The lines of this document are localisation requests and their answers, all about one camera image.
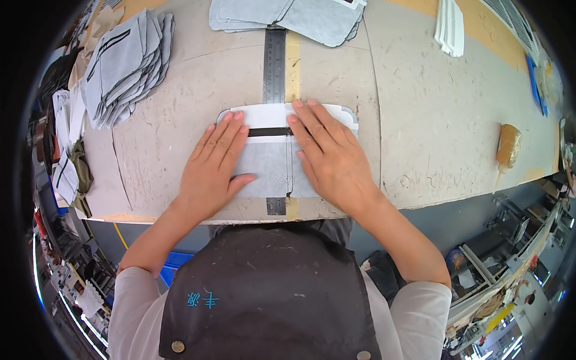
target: fluorescent light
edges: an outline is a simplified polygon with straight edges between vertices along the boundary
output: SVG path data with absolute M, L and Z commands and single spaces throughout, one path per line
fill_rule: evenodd
M 40 294 L 40 282 L 38 281 L 38 265 L 36 263 L 36 233 L 32 235 L 32 262 L 34 263 L 34 282 L 36 283 L 36 292 L 38 293 L 38 299 L 40 300 L 40 305 L 44 309 L 44 302 L 42 301 L 42 295 Z
M 482 357 L 480 358 L 480 360 L 485 360 L 485 359 L 488 358 L 490 355 L 492 355 L 493 352 L 494 352 L 494 350 L 490 350 L 490 352 L 487 353 L 487 354 L 485 354 L 484 356 L 482 356 Z
M 512 355 L 512 358 L 515 358 L 516 355 L 518 355 L 518 353 L 520 352 L 521 349 L 522 349 L 522 348 L 519 347 L 518 350 L 516 350 L 516 352 L 514 353 L 514 355 Z
M 514 350 L 514 348 L 516 347 L 516 345 L 518 345 L 518 343 L 520 342 L 520 340 L 522 340 L 522 338 L 524 337 L 524 335 L 520 335 L 520 337 L 518 338 L 518 340 L 516 340 L 514 342 L 514 344 L 512 346 L 510 346 L 510 350 L 508 350 L 506 352 L 506 354 L 504 354 L 504 356 L 502 357 L 502 360 L 506 359 L 508 357 L 508 355 L 510 355 L 510 353 Z
M 100 340 L 100 342 L 104 344 L 105 347 L 108 347 L 108 342 L 105 339 L 103 339 L 98 330 L 96 330 L 94 326 L 92 326 L 92 323 L 86 318 L 86 315 L 82 314 L 80 315 L 80 318 L 82 319 L 82 321 L 86 323 L 86 325 L 88 325 L 88 327 L 90 328 L 90 330 L 92 330 L 94 335 L 96 335 L 98 340 Z
M 62 292 L 60 290 L 58 290 L 58 294 L 60 294 L 60 298 L 62 299 L 62 303 L 64 304 L 64 306 L 66 307 L 66 310 L 68 310 L 68 314 L 70 314 L 70 317 L 72 317 L 72 320 L 74 320 L 74 322 L 76 323 L 76 326 L 78 327 L 78 329 L 80 329 L 80 332 L 84 335 L 84 337 L 86 338 L 86 340 L 88 340 L 88 342 L 90 343 L 90 345 L 92 345 L 92 347 L 94 348 L 94 350 L 96 350 L 96 352 L 98 353 L 98 355 L 100 355 L 102 357 L 102 359 L 104 360 L 108 360 L 104 354 L 102 353 L 102 351 L 100 351 L 99 348 L 96 347 L 96 345 L 94 345 L 94 343 L 92 342 L 91 338 L 88 337 L 88 334 L 86 334 L 86 332 L 84 332 L 84 330 L 82 329 L 82 327 L 80 326 L 80 323 L 78 322 L 78 320 L 76 320 L 76 317 L 74 316 L 74 314 L 72 313 L 72 310 L 70 309 L 70 307 L 68 306 L 68 303 L 66 302 L 66 299 L 64 299 L 64 295 L 62 294 Z

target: yellow cable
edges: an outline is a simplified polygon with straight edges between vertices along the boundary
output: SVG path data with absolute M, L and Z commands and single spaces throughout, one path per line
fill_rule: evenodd
M 118 236 L 120 237 L 120 240 L 122 240 L 122 244 L 124 244 L 124 247 L 126 248 L 126 250 L 128 250 L 128 245 L 126 245 L 126 242 L 124 241 L 124 238 L 122 237 L 122 234 L 120 234 L 120 230 L 118 229 L 118 225 L 116 225 L 115 222 L 113 222 L 114 227 L 116 228 L 116 232 L 118 233 Z

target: white shirt sleeve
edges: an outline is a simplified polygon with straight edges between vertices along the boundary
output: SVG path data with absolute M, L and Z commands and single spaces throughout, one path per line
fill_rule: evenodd
M 445 285 L 414 282 L 394 298 L 390 314 L 404 360 L 440 359 L 452 293 Z
M 108 330 L 110 359 L 127 359 L 142 318 L 160 297 L 158 284 L 148 271 L 129 267 L 116 277 L 114 304 Z

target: person's right hand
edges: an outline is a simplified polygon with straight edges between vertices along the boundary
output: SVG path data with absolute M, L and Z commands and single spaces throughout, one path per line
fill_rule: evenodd
M 297 156 L 314 191 L 356 220 L 386 201 L 352 131 L 314 99 L 308 106 L 301 100 L 292 105 L 298 116 L 290 115 L 288 124 L 302 147 Z

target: metal ruler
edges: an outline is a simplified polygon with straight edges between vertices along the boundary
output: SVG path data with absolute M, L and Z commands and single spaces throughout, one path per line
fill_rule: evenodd
M 266 30 L 264 39 L 264 104 L 284 104 L 286 67 L 286 30 Z

